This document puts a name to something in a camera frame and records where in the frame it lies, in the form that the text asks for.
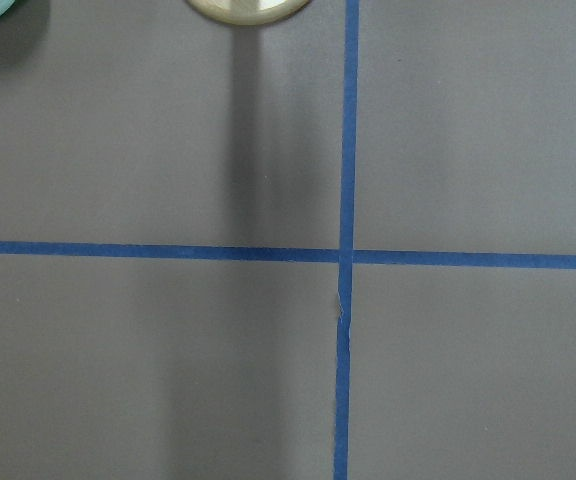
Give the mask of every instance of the gray square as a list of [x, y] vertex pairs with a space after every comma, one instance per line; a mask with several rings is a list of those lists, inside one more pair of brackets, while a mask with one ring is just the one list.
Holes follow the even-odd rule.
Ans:
[[335, 248], [343, 13], [20, 3], [0, 20], [0, 240]]
[[576, 1], [361, 6], [358, 247], [576, 254]]
[[576, 271], [357, 268], [350, 479], [576, 479]]
[[336, 268], [0, 256], [0, 480], [332, 476]]

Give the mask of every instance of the vertical blue line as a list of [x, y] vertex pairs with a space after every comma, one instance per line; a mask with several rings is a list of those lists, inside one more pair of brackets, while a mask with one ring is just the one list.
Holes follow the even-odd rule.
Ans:
[[346, 0], [344, 113], [339, 228], [339, 304], [334, 480], [348, 478], [350, 412], [350, 323], [355, 229], [355, 154], [357, 146], [357, 73], [359, 66], [359, 0]]

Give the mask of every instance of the blue tape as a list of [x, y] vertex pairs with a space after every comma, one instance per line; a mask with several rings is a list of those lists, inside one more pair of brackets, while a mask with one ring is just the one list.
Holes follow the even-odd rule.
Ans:
[[339, 258], [337, 250], [325, 249], [50, 242], [0, 242], [0, 254], [309, 263], [337, 263]]
[[352, 320], [355, 157], [357, 151], [357, 75], [359, 67], [359, 0], [346, 0], [345, 36], [338, 287], [341, 315], [337, 324], [334, 480], [346, 480], [348, 478], [350, 325]]
[[389, 252], [356, 250], [355, 263], [576, 270], [576, 255], [530, 253]]

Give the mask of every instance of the beige round object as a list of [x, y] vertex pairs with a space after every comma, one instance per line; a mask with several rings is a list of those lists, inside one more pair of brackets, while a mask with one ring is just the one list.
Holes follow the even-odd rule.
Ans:
[[188, 0], [204, 15], [234, 25], [276, 22], [299, 10], [310, 0]]

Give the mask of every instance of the gray floor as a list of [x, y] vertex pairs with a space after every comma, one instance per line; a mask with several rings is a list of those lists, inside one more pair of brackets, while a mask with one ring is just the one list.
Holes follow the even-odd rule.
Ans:
[[[355, 243], [576, 254], [576, 2], [361, 2]], [[0, 20], [0, 240], [337, 248], [344, 2]], [[0, 480], [332, 478], [337, 265], [0, 256]], [[576, 479], [576, 272], [357, 266], [350, 480]]]

